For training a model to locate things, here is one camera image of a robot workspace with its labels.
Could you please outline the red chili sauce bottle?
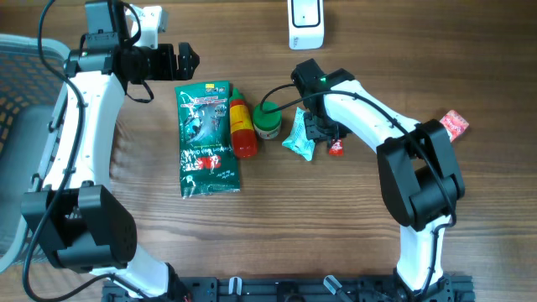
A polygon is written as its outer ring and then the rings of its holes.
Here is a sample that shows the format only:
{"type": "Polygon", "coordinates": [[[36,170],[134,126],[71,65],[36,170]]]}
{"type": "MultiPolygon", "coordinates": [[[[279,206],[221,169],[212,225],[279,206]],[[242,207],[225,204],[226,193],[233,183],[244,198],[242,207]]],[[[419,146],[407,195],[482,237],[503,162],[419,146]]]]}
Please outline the red chili sauce bottle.
{"type": "Polygon", "coordinates": [[[229,101],[233,152],[238,158],[253,157],[258,152],[258,140],[245,97],[234,87],[229,101]]]}

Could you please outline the red Nescafe stick sachet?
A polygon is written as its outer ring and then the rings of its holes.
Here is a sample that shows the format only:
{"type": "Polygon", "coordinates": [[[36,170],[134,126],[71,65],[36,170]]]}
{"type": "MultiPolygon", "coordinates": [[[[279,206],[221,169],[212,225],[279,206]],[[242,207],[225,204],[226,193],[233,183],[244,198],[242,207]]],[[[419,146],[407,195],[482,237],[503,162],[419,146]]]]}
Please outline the red Nescafe stick sachet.
{"type": "Polygon", "coordinates": [[[331,142],[331,146],[329,147],[328,154],[331,156],[343,156],[344,155],[343,142],[341,139],[334,139],[331,142]]]}

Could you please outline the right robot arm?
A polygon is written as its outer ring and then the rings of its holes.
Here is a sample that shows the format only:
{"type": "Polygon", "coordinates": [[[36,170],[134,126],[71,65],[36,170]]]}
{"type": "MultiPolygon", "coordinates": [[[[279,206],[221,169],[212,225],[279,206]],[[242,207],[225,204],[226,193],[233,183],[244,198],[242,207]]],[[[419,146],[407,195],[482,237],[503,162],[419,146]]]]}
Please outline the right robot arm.
{"type": "Polygon", "coordinates": [[[472,279],[441,267],[443,237],[457,223],[465,184],[449,134],[440,121],[399,115],[344,69],[325,73],[310,59],[290,76],[305,105],[305,135],[334,143],[350,133],[378,162],[383,203],[400,225],[400,255],[390,277],[362,278],[355,299],[473,301],[472,279]]]}

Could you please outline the green lid jar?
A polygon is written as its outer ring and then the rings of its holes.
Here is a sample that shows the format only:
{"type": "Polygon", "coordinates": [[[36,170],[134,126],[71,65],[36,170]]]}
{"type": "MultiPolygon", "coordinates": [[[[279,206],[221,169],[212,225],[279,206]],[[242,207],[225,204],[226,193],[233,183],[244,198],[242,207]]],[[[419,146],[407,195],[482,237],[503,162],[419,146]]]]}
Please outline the green lid jar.
{"type": "Polygon", "coordinates": [[[265,102],[263,105],[258,104],[253,111],[253,126],[262,139],[273,139],[279,135],[282,123],[281,112],[265,113],[265,110],[273,110],[278,106],[273,102],[265,102]]]}

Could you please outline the mint green wipes packet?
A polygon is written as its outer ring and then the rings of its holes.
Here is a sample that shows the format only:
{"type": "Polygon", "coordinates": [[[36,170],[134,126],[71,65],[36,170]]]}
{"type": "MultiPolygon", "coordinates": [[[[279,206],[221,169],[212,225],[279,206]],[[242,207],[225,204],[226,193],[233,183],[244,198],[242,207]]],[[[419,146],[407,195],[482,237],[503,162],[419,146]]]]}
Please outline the mint green wipes packet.
{"type": "Polygon", "coordinates": [[[306,137],[305,114],[305,110],[299,107],[296,109],[290,135],[282,142],[282,146],[302,156],[306,161],[311,161],[315,151],[315,142],[306,137]]]}

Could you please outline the green 3M gloves packet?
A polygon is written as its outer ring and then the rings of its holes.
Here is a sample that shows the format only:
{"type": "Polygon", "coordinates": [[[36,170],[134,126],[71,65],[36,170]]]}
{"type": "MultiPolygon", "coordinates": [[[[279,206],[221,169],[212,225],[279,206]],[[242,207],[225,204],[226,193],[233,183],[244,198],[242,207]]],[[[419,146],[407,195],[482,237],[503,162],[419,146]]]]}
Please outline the green 3M gloves packet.
{"type": "Polygon", "coordinates": [[[240,190],[230,133],[230,87],[229,81],[209,81],[175,88],[184,198],[240,190]]]}

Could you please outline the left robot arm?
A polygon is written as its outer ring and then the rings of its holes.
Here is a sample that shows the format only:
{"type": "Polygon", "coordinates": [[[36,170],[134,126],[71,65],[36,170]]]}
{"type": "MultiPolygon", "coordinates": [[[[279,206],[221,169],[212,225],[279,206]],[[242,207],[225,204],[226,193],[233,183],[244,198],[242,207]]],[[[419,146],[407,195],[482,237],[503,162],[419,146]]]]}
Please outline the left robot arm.
{"type": "Polygon", "coordinates": [[[111,192],[109,168],[128,86],[189,80],[199,57],[187,43],[158,41],[168,23],[160,6],[90,1],[85,10],[88,30],[56,73],[67,87],[53,128],[57,152],[21,207],[29,246],[55,268],[106,280],[104,300],[189,301],[172,266],[138,244],[133,216],[111,192]]]}

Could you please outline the red tissue pack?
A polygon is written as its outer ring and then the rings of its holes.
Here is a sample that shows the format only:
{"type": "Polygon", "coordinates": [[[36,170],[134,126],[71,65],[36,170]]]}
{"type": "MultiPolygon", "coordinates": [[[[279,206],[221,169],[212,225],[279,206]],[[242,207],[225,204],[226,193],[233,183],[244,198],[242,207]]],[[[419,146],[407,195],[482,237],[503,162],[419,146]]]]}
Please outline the red tissue pack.
{"type": "Polygon", "coordinates": [[[460,137],[469,127],[469,122],[455,110],[450,110],[440,120],[451,142],[460,137]]]}

